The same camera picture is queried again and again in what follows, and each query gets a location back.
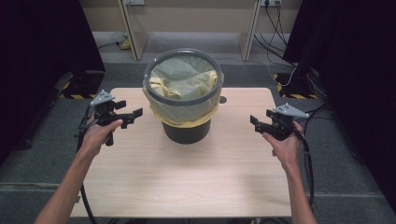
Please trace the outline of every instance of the person's right hand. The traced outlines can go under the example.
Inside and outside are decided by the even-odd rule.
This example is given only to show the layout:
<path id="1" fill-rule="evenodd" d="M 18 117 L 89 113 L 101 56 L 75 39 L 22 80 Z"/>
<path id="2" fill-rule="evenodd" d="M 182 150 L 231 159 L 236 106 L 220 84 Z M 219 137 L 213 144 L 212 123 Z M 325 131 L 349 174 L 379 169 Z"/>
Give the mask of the person's right hand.
<path id="1" fill-rule="evenodd" d="M 294 126 L 299 132 L 303 131 L 303 128 L 294 121 Z M 297 136 L 292 133 L 288 138 L 283 141 L 276 140 L 271 134 L 263 133 L 262 137 L 267 140 L 268 143 L 273 147 L 273 156 L 276 156 L 285 171 L 298 167 L 298 152 L 299 152 L 299 140 Z"/>

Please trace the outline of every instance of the hand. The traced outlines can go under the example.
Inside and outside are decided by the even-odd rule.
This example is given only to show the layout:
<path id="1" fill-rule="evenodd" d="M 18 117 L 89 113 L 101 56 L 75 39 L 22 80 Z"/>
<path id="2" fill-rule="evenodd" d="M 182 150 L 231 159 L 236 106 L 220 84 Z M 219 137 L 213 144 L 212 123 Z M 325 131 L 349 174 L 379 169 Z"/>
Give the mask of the hand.
<path id="1" fill-rule="evenodd" d="M 301 132 L 303 128 L 294 121 L 294 127 Z M 283 141 L 276 140 L 271 134 L 263 133 L 262 137 L 267 140 L 273 147 L 273 156 L 276 156 L 285 171 L 290 169 L 298 169 L 298 148 L 299 140 L 297 136 L 292 133 L 288 138 Z"/>
<path id="2" fill-rule="evenodd" d="M 90 152 L 95 157 L 99 154 L 102 144 L 108 141 L 108 134 L 116 131 L 122 123 L 122 119 L 118 119 L 103 127 L 93 124 L 85 133 L 80 150 Z"/>

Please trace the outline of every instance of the trash can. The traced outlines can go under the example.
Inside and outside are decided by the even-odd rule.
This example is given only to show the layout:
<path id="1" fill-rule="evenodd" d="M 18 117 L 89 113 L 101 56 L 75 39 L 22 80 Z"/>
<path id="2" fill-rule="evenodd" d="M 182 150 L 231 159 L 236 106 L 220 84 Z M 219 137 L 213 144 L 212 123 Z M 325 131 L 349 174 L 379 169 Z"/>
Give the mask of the trash can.
<path id="1" fill-rule="evenodd" d="M 148 64 L 143 92 L 166 135 L 174 142 L 192 144 L 209 132 L 222 84 L 221 69 L 209 55 L 174 49 Z"/>

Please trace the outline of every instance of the person's right arm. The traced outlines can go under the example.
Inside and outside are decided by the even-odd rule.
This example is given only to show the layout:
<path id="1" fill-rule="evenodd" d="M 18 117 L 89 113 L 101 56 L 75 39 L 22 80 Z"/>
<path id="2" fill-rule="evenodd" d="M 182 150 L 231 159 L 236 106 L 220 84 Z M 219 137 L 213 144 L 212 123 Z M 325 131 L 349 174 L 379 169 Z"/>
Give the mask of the person's right arm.
<path id="1" fill-rule="evenodd" d="M 294 126 L 299 132 L 303 130 L 297 122 L 294 122 Z M 292 222 L 294 224 L 317 223 L 306 198 L 301 179 L 298 162 L 299 140 L 297 136 L 292 133 L 283 141 L 276 140 L 269 133 L 263 133 L 262 137 L 271 144 L 274 149 L 273 156 L 276 156 L 280 160 L 282 168 L 285 170 L 289 185 Z"/>

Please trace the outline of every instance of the person's left arm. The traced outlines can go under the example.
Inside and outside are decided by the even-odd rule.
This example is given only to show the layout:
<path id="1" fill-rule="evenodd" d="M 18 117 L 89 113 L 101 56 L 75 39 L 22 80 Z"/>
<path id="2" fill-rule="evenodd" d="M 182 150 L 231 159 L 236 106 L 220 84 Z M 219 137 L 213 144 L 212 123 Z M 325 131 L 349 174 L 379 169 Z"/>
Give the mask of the person's left arm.
<path id="1" fill-rule="evenodd" d="M 105 127 L 95 124 L 89 128 L 59 188 L 38 214 L 35 223 L 67 223 L 93 158 L 99 154 L 101 145 L 108 140 L 108 134 L 121 124 L 122 120 L 119 119 Z"/>

